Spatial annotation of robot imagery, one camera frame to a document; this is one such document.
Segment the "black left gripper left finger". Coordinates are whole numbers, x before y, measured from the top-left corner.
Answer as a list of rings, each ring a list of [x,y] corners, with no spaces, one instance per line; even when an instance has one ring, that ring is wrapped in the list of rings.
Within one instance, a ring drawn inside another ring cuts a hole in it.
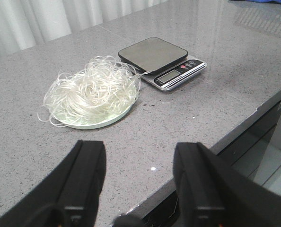
[[[77,141],[65,159],[0,217],[0,227],[93,227],[106,172],[101,141]]]

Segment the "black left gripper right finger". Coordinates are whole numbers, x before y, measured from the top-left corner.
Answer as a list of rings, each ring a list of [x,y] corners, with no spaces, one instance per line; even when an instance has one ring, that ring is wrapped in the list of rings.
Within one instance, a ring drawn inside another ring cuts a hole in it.
[[[185,227],[281,227],[281,196],[201,143],[177,143],[173,176]]]

